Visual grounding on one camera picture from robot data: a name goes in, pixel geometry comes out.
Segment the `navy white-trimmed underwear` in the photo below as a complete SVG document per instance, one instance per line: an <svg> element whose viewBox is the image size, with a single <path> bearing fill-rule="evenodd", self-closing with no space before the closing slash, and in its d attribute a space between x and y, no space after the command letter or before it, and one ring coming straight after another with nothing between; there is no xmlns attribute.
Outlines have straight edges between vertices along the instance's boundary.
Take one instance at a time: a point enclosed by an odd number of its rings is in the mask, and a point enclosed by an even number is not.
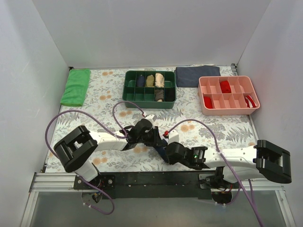
<svg viewBox="0 0 303 227"><path fill-rule="evenodd" d="M161 146L155 146L154 149L157 151L157 153L160 155L160 157L163 159L164 162L168 163L168 158L166 155L165 148L168 145L167 141L165 139L162 139L162 145Z"/></svg>

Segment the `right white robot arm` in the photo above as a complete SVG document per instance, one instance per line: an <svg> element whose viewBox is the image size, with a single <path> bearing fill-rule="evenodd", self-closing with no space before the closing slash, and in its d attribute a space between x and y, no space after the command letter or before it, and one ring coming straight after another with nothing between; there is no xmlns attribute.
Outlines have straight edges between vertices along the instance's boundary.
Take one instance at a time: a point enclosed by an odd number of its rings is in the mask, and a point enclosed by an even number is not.
<svg viewBox="0 0 303 227"><path fill-rule="evenodd" d="M195 170L223 168L214 176L215 184L227 187L238 180L266 178L275 183L292 182L290 152L267 141L258 140L246 148L223 149L220 153L207 147L186 148L172 142L164 156L171 165L181 163Z"/></svg>

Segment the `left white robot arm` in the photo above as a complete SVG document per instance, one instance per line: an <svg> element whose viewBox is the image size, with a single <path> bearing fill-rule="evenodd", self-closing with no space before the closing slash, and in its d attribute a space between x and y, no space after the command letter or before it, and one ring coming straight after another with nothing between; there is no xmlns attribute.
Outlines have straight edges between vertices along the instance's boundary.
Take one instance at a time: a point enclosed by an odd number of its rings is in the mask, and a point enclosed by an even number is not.
<svg viewBox="0 0 303 227"><path fill-rule="evenodd" d="M89 131L81 125L57 142L54 151L67 173L75 172L90 189L100 186L100 173L89 157L94 151L130 150L142 143L164 154L167 142L161 139L159 129L151 118L143 118L135 126L127 126L114 134Z"/></svg>

